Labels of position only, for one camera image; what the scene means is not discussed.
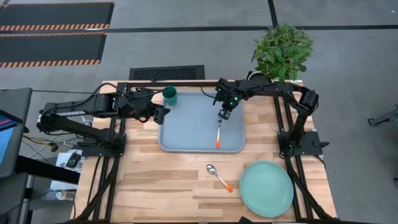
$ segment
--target spoon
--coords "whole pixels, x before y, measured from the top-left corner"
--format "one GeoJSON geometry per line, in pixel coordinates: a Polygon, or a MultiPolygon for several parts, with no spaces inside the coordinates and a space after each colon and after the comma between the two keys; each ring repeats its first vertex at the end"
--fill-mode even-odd
{"type": "Polygon", "coordinates": [[[209,173],[216,175],[216,177],[221,181],[221,183],[224,184],[225,188],[226,188],[229,192],[232,193],[232,187],[229,186],[226,182],[223,181],[223,179],[222,179],[221,177],[219,177],[219,176],[217,175],[217,170],[216,170],[216,168],[215,168],[213,165],[208,164],[208,165],[206,166],[206,168],[207,168],[207,171],[208,171],[209,173]]]}

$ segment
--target spoon with orange handle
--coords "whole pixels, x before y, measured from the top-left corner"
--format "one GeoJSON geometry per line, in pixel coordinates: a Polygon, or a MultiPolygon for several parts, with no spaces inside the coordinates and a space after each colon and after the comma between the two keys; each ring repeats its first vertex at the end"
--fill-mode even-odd
{"type": "Polygon", "coordinates": [[[232,193],[232,191],[233,191],[233,190],[232,190],[232,187],[229,186],[221,177],[219,177],[219,176],[217,175],[216,168],[215,168],[213,165],[208,164],[208,165],[206,166],[206,168],[207,168],[207,171],[208,171],[209,173],[216,175],[216,177],[221,181],[221,183],[224,184],[225,188],[226,188],[230,193],[232,193]]]}
{"type": "Polygon", "coordinates": [[[222,121],[223,121],[222,119],[218,120],[218,132],[217,132],[217,140],[216,140],[216,149],[220,148],[220,126],[221,126],[221,122],[222,121]]]}

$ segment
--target orange striped tape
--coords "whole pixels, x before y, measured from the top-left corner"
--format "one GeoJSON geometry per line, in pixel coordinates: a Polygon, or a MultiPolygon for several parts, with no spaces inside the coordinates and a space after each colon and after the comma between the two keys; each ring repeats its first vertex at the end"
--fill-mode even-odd
{"type": "Polygon", "coordinates": [[[6,4],[0,6],[11,6],[11,5],[35,5],[35,4],[114,4],[114,1],[103,1],[103,2],[37,2],[37,3],[16,3],[16,4],[6,4]]]}
{"type": "Polygon", "coordinates": [[[64,25],[18,25],[0,26],[0,31],[14,30],[63,30],[63,29],[106,29],[109,24],[64,24],[64,25]]]}
{"type": "Polygon", "coordinates": [[[0,34],[0,37],[55,37],[64,35],[107,35],[107,32],[80,32],[64,34],[0,34]]]}
{"type": "Polygon", "coordinates": [[[0,68],[22,68],[42,66],[66,66],[66,65],[97,65],[101,60],[59,60],[43,62],[0,62],[0,68]]]}

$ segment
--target green leaves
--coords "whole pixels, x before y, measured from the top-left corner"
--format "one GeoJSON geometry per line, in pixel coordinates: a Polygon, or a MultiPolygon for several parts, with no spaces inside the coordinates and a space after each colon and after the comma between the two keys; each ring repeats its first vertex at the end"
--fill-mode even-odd
{"type": "Polygon", "coordinates": [[[297,78],[297,72],[305,72],[307,61],[313,49],[313,41],[302,30],[287,23],[270,28],[260,40],[254,39],[256,46],[251,61],[257,62],[256,70],[267,78],[297,78]]]}
{"type": "Polygon", "coordinates": [[[275,59],[274,59],[273,56],[271,56],[270,54],[267,54],[267,55],[266,55],[266,59],[267,59],[268,61],[270,61],[272,64],[275,63],[275,59]]]}
{"type": "Polygon", "coordinates": [[[279,70],[279,81],[280,82],[285,82],[285,74],[286,74],[286,67],[283,66],[280,70],[279,70]]]}
{"type": "Polygon", "coordinates": [[[298,66],[298,69],[300,70],[300,72],[305,72],[305,71],[307,71],[307,68],[306,68],[305,65],[300,65],[300,66],[298,66]]]}
{"type": "Polygon", "coordinates": [[[297,79],[297,72],[295,70],[291,70],[289,72],[289,77],[291,80],[296,80],[297,79]]]}
{"type": "Polygon", "coordinates": [[[283,57],[279,56],[279,57],[278,57],[278,61],[284,63],[284,62],[285,62],[285,59],[284,59],[283,57]]]}
{"type": "Polygon", "coordinates": [[[257,50],[255,56],[256,56],[256,58],[258,58],[258,57],[264,56],[265,54],[266,54],[266,53],[264,53],[264,52],[262,52],[262,51],[260,51],[260,50],[257,50]]]}
{"type": "Polygon", "coordinates": [[[284,29],[285,29],[285,32],[289,31],[289,25],[286,22],[284,23],[284,29]]]}
{"type": "Polygon", "coordinates": [[[278,47],[274,47],[274,51],[276,56],[281,56],[282,55],[282,50],[278,47]]]}
{"type": "Polygon", "coordinates": [[[297,61],[297,60],[299,60],[300,57],[301,57],[301,55],[298,54],[298,55],[294,55],[292,59],[295,60],[295,61],[297,61]]]}

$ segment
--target black floor mat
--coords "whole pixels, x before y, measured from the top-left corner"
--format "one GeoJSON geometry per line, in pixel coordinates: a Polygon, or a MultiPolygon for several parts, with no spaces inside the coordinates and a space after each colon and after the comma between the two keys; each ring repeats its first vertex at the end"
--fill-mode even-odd
{"type": "Polygon", "coordinates": [[[0,35],[0,67],[96,65],[105,40],[104,32],[0,35]]]}
{"type": "Polygon", "coordinates": [[[129,80],[204,80],[204,65],[130,68],[129,80]]]}
{"type": "Polygon", "coordinates": [[[0,31],[107,28],[113,7],[113,2],[10,4],[0,7],[0,31]]]}

